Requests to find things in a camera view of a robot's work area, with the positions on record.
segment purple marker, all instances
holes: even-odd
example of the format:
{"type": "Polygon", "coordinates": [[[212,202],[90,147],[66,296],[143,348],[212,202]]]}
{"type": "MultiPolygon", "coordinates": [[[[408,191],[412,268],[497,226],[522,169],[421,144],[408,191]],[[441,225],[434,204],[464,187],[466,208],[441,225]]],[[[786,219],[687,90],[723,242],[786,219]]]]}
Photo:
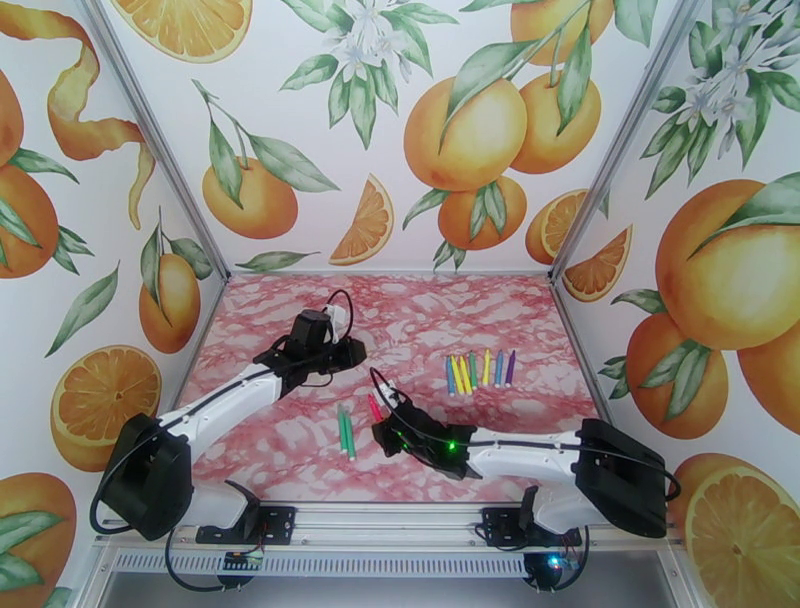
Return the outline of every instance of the purple marker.
{"type": "Polygon", "coordinates": [[[506,371],[506,386],[511,386],[511,381],[514,379],[514,362],[517,360],[517,351],[512,350],[511,356],[508,358],[508,371],[506,371]]]}

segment wall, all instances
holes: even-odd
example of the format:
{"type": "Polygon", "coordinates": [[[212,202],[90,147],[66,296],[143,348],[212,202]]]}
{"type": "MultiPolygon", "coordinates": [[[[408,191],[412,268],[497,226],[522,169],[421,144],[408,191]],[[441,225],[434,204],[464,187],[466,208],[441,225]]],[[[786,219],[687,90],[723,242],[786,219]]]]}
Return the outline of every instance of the wall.
{"type": "Polygon", "coordinates": [[[226,0],[195,20],[159,3],[92,4],[226,263],[257,272],[544,270],[563,222],[549,250],[526,241],[528,227],[590,183],[673,8],[226,0]],[[456,74],[451,98],[438,83],[456,74]]]}
{"type": "Polygon", "coordinates": [[[559,277],[716,606],[800,603],[798,40],[796,2],[706,2],[559,277]]]}
{"type": "Polygon", "coordinates": [[[76,18],[0,2],[4,608],[62,606],[83,583],[98,471],[124,420],[172,406],[221,289],[76,18]],[[174,245],[151,242],[159,218],[174,245]],[[142,293],[159,266],[163,314],[142,293]]]}

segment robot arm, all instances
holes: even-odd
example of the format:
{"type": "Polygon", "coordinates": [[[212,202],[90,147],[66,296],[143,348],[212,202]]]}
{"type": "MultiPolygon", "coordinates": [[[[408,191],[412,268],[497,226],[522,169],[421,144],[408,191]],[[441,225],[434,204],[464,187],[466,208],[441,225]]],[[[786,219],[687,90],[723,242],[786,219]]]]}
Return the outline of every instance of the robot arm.
{"type": "Polygon", "coordinates": [[[240,374],[197,401],[153,420],[143,414],[122,428],[91,507],[95,531],[109,534],[96,520],[100,500],[147,540],[176,525],[231,528],[254,500],[236,484],[192,485],[192,463],[231,428],[302,385],[311,373],[333,375],[366,359],[364,344],[345,332],[344,311],[305,310],[291,333],[254,358],[240,374]]]}
{"type": "Polygon", "coordinates": [[[392,415],[373,425],[386,456],[406,452],[452,479],[527,477],[542,483],[526,492],[521,527],[535,524],[565,534],[611,523],[650,538],[666,535],[664,460],[602,420],[579,431],[547,435],[498,433],[470,425],[443,425],[415,407],[402,391],[379,385],[392,415]]]}

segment red marker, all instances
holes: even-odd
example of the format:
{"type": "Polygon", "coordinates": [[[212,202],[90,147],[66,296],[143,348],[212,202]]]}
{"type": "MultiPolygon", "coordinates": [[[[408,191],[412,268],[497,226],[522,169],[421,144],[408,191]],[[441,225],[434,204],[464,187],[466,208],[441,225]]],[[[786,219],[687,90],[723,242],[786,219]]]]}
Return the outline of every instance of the red marker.
{"type": "Polygon", "coordinates": [[[375,417],[375,422],[381,422],[383,416],[381,415],[381,408],[378,407],[378,402],[375,400],[375,397],[370,393],[367,395],[367,399],[369,400],[369,409],[372,410],[372,415],[375,417]]]}

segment blue marker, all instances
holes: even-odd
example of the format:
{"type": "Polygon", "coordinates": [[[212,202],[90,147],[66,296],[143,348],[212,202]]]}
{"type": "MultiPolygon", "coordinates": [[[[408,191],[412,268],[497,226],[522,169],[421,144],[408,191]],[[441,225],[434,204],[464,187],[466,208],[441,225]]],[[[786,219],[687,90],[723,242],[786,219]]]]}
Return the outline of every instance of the blue marker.
{"type": "Polygon", "coordinates": [[[494,386],[500,388],[503,386],[503,351],[497,353],[497,363],[494,368],[494,386]]]}
{"type": "Polygon", "coordinates": [[[450,393],[451,397],[454,397],[456,394],[456,378],[453,375],[453,366],[450,362],[450,357],[444,358],[444,366],[447,371],[447,392],[450,393]]]}

